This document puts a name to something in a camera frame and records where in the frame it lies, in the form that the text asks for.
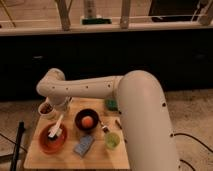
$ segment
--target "orange plate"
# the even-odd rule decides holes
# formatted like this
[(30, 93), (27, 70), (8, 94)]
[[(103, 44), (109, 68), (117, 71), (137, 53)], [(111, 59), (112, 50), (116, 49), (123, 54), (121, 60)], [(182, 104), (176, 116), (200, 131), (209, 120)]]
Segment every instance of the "orange plate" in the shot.
[(63, 124), (60, 125), (60, 128), (62, 129), (61, 135), (55, 140), (49, 139), (49, 129), (53, 125), (55, 125), (55, 123), (45, 127), (39, 135), (39, 146), (41, 150), (46, 154), (54, 154), (60, 151), (64, 142), (67, 139), (67, 128)]

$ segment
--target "brown egg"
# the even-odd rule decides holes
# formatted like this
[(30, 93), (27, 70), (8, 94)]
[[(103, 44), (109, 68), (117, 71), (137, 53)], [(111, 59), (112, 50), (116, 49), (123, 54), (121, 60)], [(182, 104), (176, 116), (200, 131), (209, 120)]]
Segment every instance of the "brown egg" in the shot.
[(84, 128), (91, 128), (94, 124), (94, 120), (91, 116), (85, 116), (82, 118), (81, 124)]

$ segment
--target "spoon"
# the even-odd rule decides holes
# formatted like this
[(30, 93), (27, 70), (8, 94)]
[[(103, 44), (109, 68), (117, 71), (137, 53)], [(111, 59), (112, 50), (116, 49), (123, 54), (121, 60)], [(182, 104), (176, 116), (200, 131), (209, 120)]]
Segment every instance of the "spoon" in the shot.
[(57, 132), (60, 130), (61, 121), (64, 117), (64, 114), (61, 114), (56, 124), (50, 128), (50, 133), (48, 135), (49, 138), (53, 138)]

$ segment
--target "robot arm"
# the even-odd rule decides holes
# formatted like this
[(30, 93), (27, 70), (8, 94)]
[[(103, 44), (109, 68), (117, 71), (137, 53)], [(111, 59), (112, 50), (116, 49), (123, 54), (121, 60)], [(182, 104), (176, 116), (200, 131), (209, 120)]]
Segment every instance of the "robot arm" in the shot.
[(123, 77), (65, 81), (62, 71), (51, 69), (37, 91), (53, 106), (65, 104), (68, 96), (114, 98), (132, 171), (181, 170), (164, 93), (151, 74), (132, 71)]

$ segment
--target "small cup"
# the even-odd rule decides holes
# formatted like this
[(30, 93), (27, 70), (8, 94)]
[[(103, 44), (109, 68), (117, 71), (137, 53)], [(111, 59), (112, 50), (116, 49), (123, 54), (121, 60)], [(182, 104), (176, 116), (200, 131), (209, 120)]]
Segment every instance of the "small cup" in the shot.
[(38, 113), (44, 119), (52, 119), (56, 115), (55, 109), (47, 101), (39, 105)]
[(108, 149), (114, 150), (120, 143), (120, 137), (115, 132), (108, 132), (104, 135), (105, 144)]

